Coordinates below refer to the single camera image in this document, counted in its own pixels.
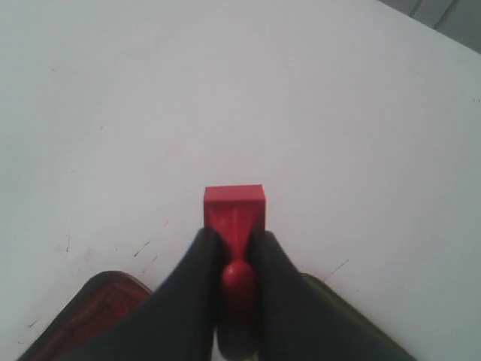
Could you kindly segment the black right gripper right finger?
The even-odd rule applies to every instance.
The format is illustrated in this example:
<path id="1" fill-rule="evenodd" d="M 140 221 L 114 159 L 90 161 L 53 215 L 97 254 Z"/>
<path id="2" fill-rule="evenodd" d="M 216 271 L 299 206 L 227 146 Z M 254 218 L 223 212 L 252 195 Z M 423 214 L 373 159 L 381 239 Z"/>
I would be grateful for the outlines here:
<path id="1" fill-rule="evenodd" d="M 412 360 L 326 284 L 299 272 L 274 234 L 256 232 L 249 257 L 259 282 L 260 360 Z"/>

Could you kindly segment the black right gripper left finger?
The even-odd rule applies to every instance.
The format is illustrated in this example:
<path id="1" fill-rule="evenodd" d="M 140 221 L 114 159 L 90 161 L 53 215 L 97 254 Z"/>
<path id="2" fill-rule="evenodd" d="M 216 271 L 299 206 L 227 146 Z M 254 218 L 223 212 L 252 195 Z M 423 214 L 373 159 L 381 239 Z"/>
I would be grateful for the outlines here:
<path id="1" fill-rule="evenodd" d="M 209 360 L 224 266 L 222 240 L 200 229 L 164 283 L 106 333 L 67 360 Z"/>

